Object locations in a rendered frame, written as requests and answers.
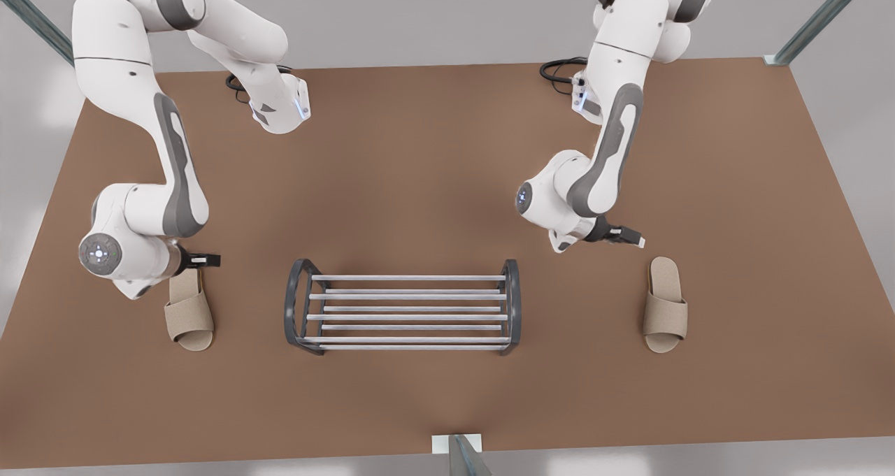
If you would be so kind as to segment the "grey metal shoe rack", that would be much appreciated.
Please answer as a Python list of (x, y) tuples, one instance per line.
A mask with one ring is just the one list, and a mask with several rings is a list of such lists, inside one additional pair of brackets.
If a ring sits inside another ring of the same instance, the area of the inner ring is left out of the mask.
[(521, 275), (326, 275), (304, 257), (287, 280), (285, 339), (336, 351), (456, 351), (509, 355), (521, 341)]

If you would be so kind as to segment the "beige right slipper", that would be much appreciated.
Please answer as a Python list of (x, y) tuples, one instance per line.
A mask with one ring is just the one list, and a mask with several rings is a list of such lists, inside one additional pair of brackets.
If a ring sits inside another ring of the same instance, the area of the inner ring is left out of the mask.
[(183, 349), (201, 352), (210, 347), (215, 323), (203, 290), (201, 269), (188, 268), (169, 278), (165, 320), (170, 340)]

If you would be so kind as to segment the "beige slipper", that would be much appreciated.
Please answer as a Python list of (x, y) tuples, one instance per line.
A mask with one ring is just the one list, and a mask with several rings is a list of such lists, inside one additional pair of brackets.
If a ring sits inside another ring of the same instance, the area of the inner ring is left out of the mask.
[(650, 351), (667, 353), (687, 338), (689, 329), (689, 307), (682, 294), (680, 270), (668, 257), (655, 257), (647, 273), (642, 334)]
[(170, 340), (183, 349), (201, 352), (210, 347), (215, 323), (203, 290), (201, 269), (188, 268), (169, 278), (165, 320)]

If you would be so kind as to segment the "beige left slipper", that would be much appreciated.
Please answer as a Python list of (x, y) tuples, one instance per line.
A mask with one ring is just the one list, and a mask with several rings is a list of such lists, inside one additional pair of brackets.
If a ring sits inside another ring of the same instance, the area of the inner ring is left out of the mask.
[(650, 351), (667, 353), (687, 338), (689, 329), (689, 307), (682, 294), (680, 270), (668, 257), (655, 257), (647, 273), (642, 334)]

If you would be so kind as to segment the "silver frame post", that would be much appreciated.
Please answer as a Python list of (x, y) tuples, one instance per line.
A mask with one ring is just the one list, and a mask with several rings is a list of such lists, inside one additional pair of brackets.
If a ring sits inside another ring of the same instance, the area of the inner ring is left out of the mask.
[(447, 454), (450, 476), (493, 476), (482, 459), (479, 433), (432, 435), (431, 453)]
[(74, 66), (73, 46), (70, 38), (45, 15), (31, 0), (0, 0), (23, 23), (46, 42), (60, 57)]
[(764, 55), (763, 62), (769, 67), (787, 67), (808, 48), (828, 24), (853, 0), (825, 0), (822, 5), (803, 23), (799, 30), (783, 46), (773, 53)]

